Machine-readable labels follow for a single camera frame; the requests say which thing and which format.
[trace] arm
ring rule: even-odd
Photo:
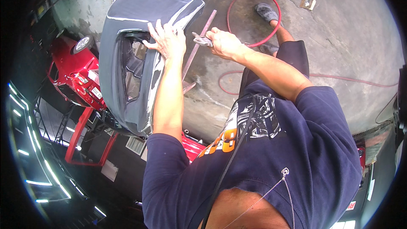
[[[154,104],[153,133],[167,134],[181,142],[184,113],[181,69],[186,51],[184,31],[179,29],[175,35],[168,23],[164,24],[164,28],[161,27],[161,20],[157,20],[156,31],[151,23],[148,23],[148,27],[156,43],[151,44],[147,41],[143,43],[149,49],[158,50],[165,58],[164,74]]]
[[[239,39],[218,28],[206,36],[213,41],[212,53],[252,70],[276,93],[295,103],[298,94],[313,84],[297,69],[273,56],[256,52],[243,45]]]

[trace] stained floor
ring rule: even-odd
[[[203,14],[186,30],[188,58],[194,43],[191,32],[200,33],[213,9],[212,23],[227,30],[226,11],[232,0],[204,0]],[[316,0],[313,11],[299,7],[301,0],[276,0],[282,11],[284,27],[297,40],[304,40],[310,72],[337,75],[383,85],[398,82],[403,64],[400,34],[385,0]],[[259,2],[273,6],[271,0],[238,0],[231,10],[230,26],[242,42],[255,43],[272,29],[253,10]],[[60,0],[53,8],[58,25],[83,35],[92,34],[99,41],[111,0]],[[277,44],[275,37],[270,40]],[[192,136],[210,143],[219,134],[236,95],[218,86],[221,74],[242,70],[237,63],[218,58],[207,48],[200,48],[186,76],[197,86],[185,95],[184,128]],[[221,83],[238,92],[240,74],[225,76]],[[379,112],[396,93],[397,86],[375,87],[331,78],[311,77],[314,85],[335,89],[352,134],[376,125]],[[377,121],[392,117],[390,106]]]

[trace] gray slipper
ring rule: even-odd
[[[267,23],[269,23],[271,20],[278,21],[278,14],[266,3],[258,3],[254,6],[254,9]]]
[[[271,43],[263,43],[262,45],[259,46],[259,49],[262,53],[267,54],[272,56],[273,53],[278,51],[278,46],[275,46],[274,44]]]

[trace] red air hose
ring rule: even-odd
[[[230,72],[226,72],[221,74],[221,76],[218,79],[218,85],[219,87],[226,93],[231,94],[231,95],[238,95],[239,93],[233,93],[230,91],[227,91],[226,89],[224,89],[221,85],[221,79],[228,74],[235,74],[235,73],[242,73],[242,70],[236,70],[236,71],[230,71]],[[346,77],[341,77],[341,76],[335,76],[335,75],[328,75],[328,74],[310,74],[310,77],[325,77],[325,78],[333,78],[333,79],[340,79],[340,80],[348,80],[351,82],[361,82],[361,83],[365,83],[365,84],[369,84],[372,86],[377,86],[377,87],[382,87],[382,88],[390,88],[390,87],[394,87],[395,85],[399,84],[399,83],[395,83],[392,85],[382,85],[382,84],[378,84],[378,83],[373,83],[373,82],[368,82],[365,80],[357,80],[357,79],[352,79],[352,78],[346,78]]]
[[[230,30],[230,26],[229,26],[229,13],[230,13],[231,6],[235,3],[235,1],[236,0],[233,0],[230,3],[229,9],[227,10],[227,15],[226,15],[227,29],[229,30],[230,33],[231,33],[231,30]],[[277,22],[276,27],[274,28],[273,32],[268,37],[266,37],[264,40],[262,40],[262,41],[260,41],[258,43],[248,45],[249,48],[253,48],[253,47],[257,47],[259,45],[262,45],[263,43],[267,42],[277,32],[277,29],[278,29],[278,27],[280,26],[280,23],[281,23],[281,10],[280,10],[280,7],[277,4],[277,1],[276,0],[273,0],[273,1],[276,4],[277,9],[278,9],[278,22]]]

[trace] car wheel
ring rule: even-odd
[[[95,43],[95,40],[92,36],[85,36],[84,38],[80,39],[74,46],[72,50],[72,54],[79,53],[84,49],[90,49]]]

